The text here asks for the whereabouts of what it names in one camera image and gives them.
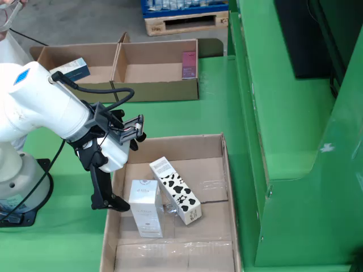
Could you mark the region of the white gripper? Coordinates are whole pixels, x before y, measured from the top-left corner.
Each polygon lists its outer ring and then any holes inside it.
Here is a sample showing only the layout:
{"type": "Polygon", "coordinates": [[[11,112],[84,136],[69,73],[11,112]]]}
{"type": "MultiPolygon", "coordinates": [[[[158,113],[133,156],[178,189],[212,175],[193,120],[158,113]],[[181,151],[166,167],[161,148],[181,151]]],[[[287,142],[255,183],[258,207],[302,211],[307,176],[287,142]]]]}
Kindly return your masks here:
{"type": "Polygon", "coordinates": [[[130,210],[130,205],[112,191],[111,172],[121,169],[127,162],[129,148],[138,150],[135,139],[120,144],[110,135],[88,141],[75,142],[75,153],[83,168],[90,172],[94,193],[91,196],[93,210],[112,209],[118,212],[130,210]]]}

